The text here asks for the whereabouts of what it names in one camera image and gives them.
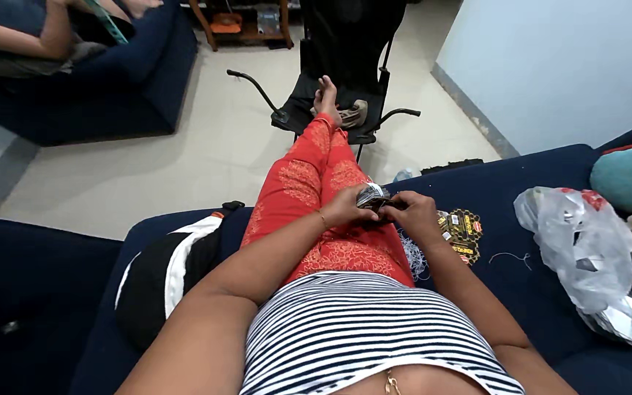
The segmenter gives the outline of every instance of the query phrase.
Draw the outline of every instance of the blue sofa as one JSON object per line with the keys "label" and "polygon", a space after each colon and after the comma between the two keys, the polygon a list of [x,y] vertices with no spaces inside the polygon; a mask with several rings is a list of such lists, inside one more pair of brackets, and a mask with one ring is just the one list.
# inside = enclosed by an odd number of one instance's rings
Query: blue sofa
{"label": "blue sofa", "polygon": [[[632,131],[600,149],[628,143]],[[518,224],[512,205],[519,193],[536,185],[589,188],[589,174],[599,155],[600,150],[588,146],[567,146],[411,178],[387,188],[434,196],[441,210],[459,207],[479,214],[484,236],[472,270],[509,309],[548,363],[581,395],[632,395],[632,347],[610,342],[586,327],[556,274],[541,261],[532,233]],[[114,299],[126,265],[156,238],[212,211],[146,219],[128,232],[123,243],[0,220],[0,290],[7,295],[4,301],[18,303],[0,306],[0,328],[15,321],[23,332],[0,334],[0,339],[8,339],[0,342],[0,365],[7,367],[0,370],[0,379],[8,378],[0,385],[15,382],[16,390],[8,393],[35,389],[37,394],[52,394],[65,387],[71,395],[112,394],[140,357],[114,319]],[[223,258],[240,246],[250,213],[246,207],[226,220]],[[509,255],[490,262],[499,252],[530,254],[531,270]],[[426,280],[417,286],[433,284]],[[19,305],[34,309],[17,309]],[[28,333],[25,328],[33,329]],[[32,335],[38,329],[56,336]],[[41,375],[56,381],[56,386],[37,378]]]}
{"label": "blue sofa", "polygon": [[40,146],[172,134],[196,37],[179,0],[166,0],[133,25],[127,45],[76,64],[70,74],[0,77],[0,125]]}

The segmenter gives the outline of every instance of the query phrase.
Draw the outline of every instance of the folding chair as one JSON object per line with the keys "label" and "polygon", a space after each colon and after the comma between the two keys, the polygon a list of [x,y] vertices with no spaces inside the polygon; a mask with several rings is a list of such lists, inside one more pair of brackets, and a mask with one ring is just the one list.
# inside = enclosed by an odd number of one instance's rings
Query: folding chair
{"label": "folding chair", "polygon": [[[382,117],[389,86],[387,60],[394,33],[404,17],[404,0],[301,0],[305,38],[301,41],[301,74],[281,108],[276,108],[258,82],[233,70],[228,75],[250,81],[272,108],[272,125],[293,131],[294,140],[311,122],[311,107],[318,79],[328,75],[338,88],[336,103],[347,109],[357,99],[367,102],[367,117],[360,127],[347,131],[347,142],[362,146],[376,141],[384,121],[398,113],[420,116],[420,111],[398,108]],[[386,45],[384,63],[377,70]]]}

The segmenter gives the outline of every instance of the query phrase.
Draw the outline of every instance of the orange embroidered leggings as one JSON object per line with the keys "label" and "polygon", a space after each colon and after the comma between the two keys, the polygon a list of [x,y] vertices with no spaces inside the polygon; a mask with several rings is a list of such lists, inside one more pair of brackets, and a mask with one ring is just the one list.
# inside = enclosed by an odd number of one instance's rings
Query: orange embroidered leggings
{"label": "orange embroidered leggings", "polygon": [[[287,154],[272,165],[241,247],[320,209],[340,189],[368,181],[347,144],[346,132],[332,130],[332,124],[327,114],[316,116]],[[327,230],[285,284],[325,270],[368,271],[414,286],[404,248],[391,223]]]}

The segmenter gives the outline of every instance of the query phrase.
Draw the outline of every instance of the black and white striped top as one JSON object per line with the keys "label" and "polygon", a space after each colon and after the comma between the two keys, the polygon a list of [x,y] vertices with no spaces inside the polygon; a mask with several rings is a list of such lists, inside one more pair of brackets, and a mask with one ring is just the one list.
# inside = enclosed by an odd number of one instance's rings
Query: black and white striped top
{"label": "black and white striped top", "polygon": [[240,395],[330,394],[408,364],[455,370],[493,395],[524,394],[451,301],[382,274],[322,271],[288,283],[258,312]]}

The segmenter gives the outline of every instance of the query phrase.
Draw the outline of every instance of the hand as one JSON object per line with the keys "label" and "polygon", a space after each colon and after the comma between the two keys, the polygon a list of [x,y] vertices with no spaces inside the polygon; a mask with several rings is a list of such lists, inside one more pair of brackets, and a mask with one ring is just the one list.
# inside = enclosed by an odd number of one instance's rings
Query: hand
{"label": "hand", "polygon": [[372,210],[359,209],[356,206],[357,194],[367,187],[367,184],[348,186],[321,208],[321,215],[329,228],[361,220],[377,221],[379,216]]}
{"label": "hand", "polygon": [[438,212],[432,197],[413,191],[403,191],[394,195],[392,200],[404,202],[409,207],[402,211],[392,206],[382,206],[379,213],[390,220],[397,221],[418,247],[446,243],[438,226]]}

